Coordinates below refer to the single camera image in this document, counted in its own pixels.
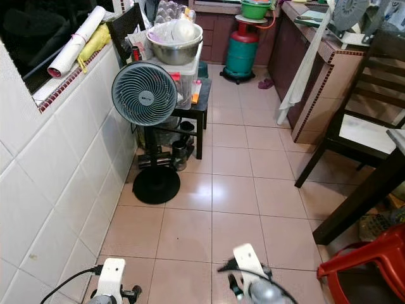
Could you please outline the brown tiled counter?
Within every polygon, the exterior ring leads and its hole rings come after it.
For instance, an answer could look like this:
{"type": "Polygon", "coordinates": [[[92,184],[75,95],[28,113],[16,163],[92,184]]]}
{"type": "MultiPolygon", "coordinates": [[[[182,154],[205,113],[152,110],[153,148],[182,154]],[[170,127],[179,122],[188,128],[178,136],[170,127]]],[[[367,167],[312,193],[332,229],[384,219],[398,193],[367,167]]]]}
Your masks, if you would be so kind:
{"type": "MultiPolygon", "coordinates": [[[[311,4],[293,2],[278,6],[276,34],[268,69],[280,99],[285,98],[307,49],[315,39],[316,28],[294,21],[311,8],[311,4]]],[[[320,142],[364,54],[364,47],[348,46],[342,49],[338,38],[328,30],[324,33],[302,98],[287,113],[284,125],[289,130],[283,137],[287,142],[320,142]]]]}

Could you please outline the grey egg carton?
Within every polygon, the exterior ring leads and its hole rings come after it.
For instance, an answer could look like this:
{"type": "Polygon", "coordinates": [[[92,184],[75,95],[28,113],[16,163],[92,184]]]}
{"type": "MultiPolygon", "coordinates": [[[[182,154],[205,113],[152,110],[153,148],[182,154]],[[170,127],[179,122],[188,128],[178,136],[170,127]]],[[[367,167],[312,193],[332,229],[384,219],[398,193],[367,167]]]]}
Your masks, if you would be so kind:
{"type": "Polygon", "coordinates": [[[186,18],[188,6],[168,0],[159,0],[154,12],[154,23],[166,23],[179,18],[186,18]]]}

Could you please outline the white plastic bag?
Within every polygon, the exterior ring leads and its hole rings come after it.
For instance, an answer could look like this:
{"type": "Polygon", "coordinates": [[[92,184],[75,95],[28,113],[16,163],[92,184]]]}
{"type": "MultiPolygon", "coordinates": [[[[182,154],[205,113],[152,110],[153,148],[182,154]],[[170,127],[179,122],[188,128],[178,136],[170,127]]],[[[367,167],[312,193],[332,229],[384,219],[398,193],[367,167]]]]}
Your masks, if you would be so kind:
{"type": "Polygon", "coordinates": [[[197,24],[186,20],[186,18],[177,18],[171,21],[170,38],[172,44],[185,44],[197,39],[200,36],[197,24]]]}

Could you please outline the green plastic basin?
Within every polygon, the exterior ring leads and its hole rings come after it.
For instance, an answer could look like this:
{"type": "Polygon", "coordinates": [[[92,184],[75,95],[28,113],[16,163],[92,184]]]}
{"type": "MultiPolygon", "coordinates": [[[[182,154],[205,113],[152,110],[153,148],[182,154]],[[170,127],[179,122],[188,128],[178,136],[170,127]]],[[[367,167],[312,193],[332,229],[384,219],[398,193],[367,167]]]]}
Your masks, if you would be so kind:
{"type": "Polygon", "coordinates": [[[239,0],[241,15],[249,20],[260,20],[275,14],[276,0],[239,0]]]}

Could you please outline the large steel basin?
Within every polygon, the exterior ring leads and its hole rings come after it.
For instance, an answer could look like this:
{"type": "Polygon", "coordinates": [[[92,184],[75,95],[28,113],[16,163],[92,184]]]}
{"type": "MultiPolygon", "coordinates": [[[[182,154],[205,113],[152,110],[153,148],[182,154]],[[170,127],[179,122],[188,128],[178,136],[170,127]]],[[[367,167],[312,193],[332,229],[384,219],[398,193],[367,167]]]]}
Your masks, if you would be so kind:
{"type": "Polygon", "coordinates": [[[147,31],[147,38],[151,43],[153,55],[168,65],[185,65],[194,60],[197,49],[203,46],[203,29],[197,24],[200,36],[196,40],[185,44],[172,44],[170,38],[171,21],[156,24],[147,31]]]}

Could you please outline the small orange object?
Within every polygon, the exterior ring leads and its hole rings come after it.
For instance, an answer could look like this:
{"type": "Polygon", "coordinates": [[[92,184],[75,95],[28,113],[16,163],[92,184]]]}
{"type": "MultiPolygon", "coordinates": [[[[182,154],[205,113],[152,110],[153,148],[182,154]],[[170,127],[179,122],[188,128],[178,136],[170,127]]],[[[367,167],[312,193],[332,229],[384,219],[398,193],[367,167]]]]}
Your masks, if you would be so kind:
{"type": "Polygon", "coordinates": [[[190,100],[192,105],[196,105],[199,103],[199,94],[202,89],[202,84],[203,83],[201,79],[196,79],[195,81],[193,81],[192,90],[190,94],[190,100]]]}

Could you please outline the white paper roll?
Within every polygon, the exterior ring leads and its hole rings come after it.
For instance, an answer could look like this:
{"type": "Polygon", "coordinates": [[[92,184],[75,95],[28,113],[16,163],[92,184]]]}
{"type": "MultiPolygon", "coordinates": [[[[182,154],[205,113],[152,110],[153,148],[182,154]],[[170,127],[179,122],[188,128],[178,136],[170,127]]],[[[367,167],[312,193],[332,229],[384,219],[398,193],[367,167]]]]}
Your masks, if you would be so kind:
{"type": "Polygon", "coordinates": [[[92,37],[92,33],[96,31],[101,21],[104,20],[107,12],[107,9],[102,8],[102,6],[96,6],[89,13],[84,23],[70,36],[70,40],[48,66],[48,73],[52,78],[62,78],[70,72],[79,53],[86,46],[87,41],[92,37]]]}

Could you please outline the white hanging cloth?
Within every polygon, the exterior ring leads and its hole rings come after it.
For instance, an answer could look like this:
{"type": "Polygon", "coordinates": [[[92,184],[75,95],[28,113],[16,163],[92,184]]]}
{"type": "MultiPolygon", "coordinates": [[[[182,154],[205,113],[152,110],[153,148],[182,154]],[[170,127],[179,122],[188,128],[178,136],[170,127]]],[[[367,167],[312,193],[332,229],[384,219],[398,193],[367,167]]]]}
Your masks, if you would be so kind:
{"type": "Polygon", "coordinates": [[[316,29],[315,35],[313,35],[312,41],[310,41],[306,55],[304,55],[300,66],[296,70],[291,87],[287,90],[285,98],[281,102],[280,107],[278,107],[278,118],[276,118],[277,125],[282,125],[284,123],[289,110],[302,99],[303,92],[306,90],[309,75],[312,71],[313,62],[315,61],[316,55],[318,55],[322,37],[325,35],[328,24],[332,21],[334,8],[335,6],[333,6],[333,3],[330,3],[327,11],[321,16],[321,22],[316,29]]]}

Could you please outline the small black table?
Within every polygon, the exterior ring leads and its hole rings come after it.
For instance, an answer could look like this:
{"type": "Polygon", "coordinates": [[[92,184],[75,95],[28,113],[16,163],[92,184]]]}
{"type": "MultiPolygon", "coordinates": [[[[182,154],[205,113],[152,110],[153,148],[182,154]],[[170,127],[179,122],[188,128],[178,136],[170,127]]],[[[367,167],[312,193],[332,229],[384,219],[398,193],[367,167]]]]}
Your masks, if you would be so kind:
{"type": "Polygon", "coordinates": [[[176,109],[167,122],[151,127],[156,135],[158,148],[158,164],[170,165],[173,154],[162,151],[162,147],[169,148],[178,140],[185,140],[185,158],[194,156],[198,160],[203,158],[203,136],[208,119],[208,99],[211,90],[211,79],[197,79],[194,89],[199,93],[197,102],[191,104],[190,109],[176,109]]]}

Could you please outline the yellow cloth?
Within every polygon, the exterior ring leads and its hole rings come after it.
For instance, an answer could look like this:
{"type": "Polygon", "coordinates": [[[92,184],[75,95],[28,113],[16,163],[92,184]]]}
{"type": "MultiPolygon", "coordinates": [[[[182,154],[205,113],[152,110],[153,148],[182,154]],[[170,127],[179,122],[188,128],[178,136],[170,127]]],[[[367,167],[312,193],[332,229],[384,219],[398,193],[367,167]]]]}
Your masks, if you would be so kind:
{"type": "Polygon", "coordinates": [[[102,23],[95,32],[92,33],[84,48],[79,52],[77,61],[83,73],[87,73],[87,64],[89,64],[92,56],[103,49],[107,43],[112,40],[109,27],[106,23],[102,23]]]}

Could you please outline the dark chair with white seat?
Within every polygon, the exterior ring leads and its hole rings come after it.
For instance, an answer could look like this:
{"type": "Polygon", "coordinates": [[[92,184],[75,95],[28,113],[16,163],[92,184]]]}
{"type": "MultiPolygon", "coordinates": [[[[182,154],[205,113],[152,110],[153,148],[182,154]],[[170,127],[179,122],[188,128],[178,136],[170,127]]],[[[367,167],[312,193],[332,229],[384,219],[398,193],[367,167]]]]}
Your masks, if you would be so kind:
{"type": "Polygon", "coordinates": [[[326,151],[377,167],[396,149],[388,129],[405,129],[405,30],[378,30],[347,95],[295,186],[301,187],[326,151]]]}

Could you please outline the clear plastic storage box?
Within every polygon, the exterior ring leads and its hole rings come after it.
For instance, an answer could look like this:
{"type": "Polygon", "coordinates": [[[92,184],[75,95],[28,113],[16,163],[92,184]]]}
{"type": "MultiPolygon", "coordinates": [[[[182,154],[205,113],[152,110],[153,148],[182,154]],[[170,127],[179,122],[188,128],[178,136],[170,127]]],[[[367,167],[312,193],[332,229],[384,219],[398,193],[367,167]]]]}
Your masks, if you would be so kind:
{"type": "Polygon", "coordinates": [[[164,69],[167,70],[171,76],[177,75],[175,78],[175,86],[178,93],[177,109],[188,110],[192,105],[195,81],[199,78],[202,48],[203,47],[200,45],[194,60],[190,63],[186,63],[185,65],[164,64],[164,69]]]}

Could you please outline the grey standing fan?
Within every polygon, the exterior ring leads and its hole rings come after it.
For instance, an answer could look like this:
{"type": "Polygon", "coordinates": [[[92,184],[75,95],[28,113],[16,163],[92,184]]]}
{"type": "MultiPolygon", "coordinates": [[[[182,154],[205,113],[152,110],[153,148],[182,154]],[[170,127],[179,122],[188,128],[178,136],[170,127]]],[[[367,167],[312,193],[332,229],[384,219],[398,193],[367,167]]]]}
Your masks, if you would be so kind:
{"type": "Polygon", "coordinates": [[[162,205],[180,190],[180,177],[170,165],[158,163],[160,145],[154,127],[165,122],[177,103],[177,89],[164,68],[139,61],[119,70],[111,87],[113,105],[118,113],[142,127],[149,165],[136,175],[132,191],[145,205],[162,205]]]}

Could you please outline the green gas cylinder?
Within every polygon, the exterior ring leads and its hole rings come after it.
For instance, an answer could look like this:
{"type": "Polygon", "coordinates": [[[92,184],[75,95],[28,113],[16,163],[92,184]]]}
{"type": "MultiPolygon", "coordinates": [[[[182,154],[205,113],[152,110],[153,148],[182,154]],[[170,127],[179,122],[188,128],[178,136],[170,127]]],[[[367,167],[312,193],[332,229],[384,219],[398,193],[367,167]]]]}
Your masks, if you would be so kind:
{"type": "Polygon", "coordinates": [[[229,36],[225,67],[220,75],[235,84],[254,78],[252,71],[259,46],[259,34],[254,20],[237,15],[237,30],[229,36]]]}

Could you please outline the dark wooden table leg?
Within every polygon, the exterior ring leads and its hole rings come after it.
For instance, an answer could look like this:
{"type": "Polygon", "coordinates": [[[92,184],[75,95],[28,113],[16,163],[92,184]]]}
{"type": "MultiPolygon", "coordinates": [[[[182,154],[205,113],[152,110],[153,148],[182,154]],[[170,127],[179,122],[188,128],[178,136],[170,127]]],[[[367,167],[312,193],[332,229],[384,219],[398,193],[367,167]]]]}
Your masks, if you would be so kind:
{"type": "Polygon", "coordinates": [[[361,185],[313,231],[318,245],[328,245],[405,182],[405,154],[396,148],[361,185]]]}

